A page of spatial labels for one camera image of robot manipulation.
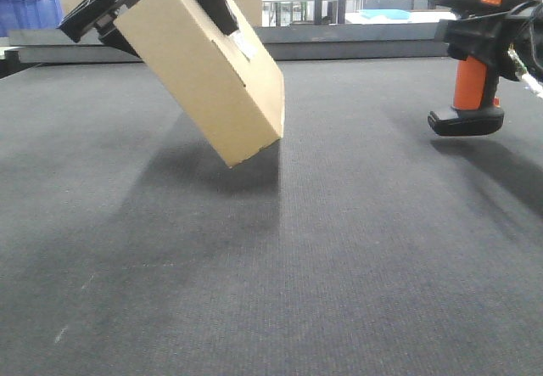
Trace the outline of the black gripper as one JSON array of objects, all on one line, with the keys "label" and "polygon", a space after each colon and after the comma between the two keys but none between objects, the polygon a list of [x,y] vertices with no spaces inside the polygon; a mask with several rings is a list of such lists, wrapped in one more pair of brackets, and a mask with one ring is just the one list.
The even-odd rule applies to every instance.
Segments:
[{"label": "black gripper", "polygon": [[542,2],[523,0],[496,14],[470,14],[441,20],[435,39],[448,45],[453,59],[469,56],[511,81],[531,77],[542,83]]}]

